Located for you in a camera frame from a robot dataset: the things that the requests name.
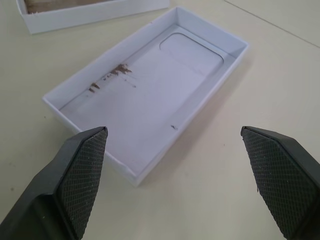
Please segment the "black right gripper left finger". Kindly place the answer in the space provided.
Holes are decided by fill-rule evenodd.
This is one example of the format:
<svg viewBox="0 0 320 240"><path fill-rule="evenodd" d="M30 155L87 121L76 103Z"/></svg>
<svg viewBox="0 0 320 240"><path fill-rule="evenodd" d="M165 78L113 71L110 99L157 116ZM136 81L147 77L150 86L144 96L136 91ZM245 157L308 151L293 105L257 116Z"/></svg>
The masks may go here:
<svg viewBox="0 0 320 240"><path fill-rule="evenodd" d="M80 240L99 189L108 129L80 132L28 184L0 224L2 240Z"/></svg>

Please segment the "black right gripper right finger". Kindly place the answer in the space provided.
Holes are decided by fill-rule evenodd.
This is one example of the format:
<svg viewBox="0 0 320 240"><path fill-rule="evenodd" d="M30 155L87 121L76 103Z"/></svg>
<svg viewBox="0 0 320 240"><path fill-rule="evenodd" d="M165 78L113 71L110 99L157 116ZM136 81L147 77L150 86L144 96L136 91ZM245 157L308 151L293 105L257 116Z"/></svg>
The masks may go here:
<svg viewBox="0 0 320 240"><path fill-rule="evenodd" d="M293 138L243 126L257 191L287 240L320 238L320 164Z"/></svg>

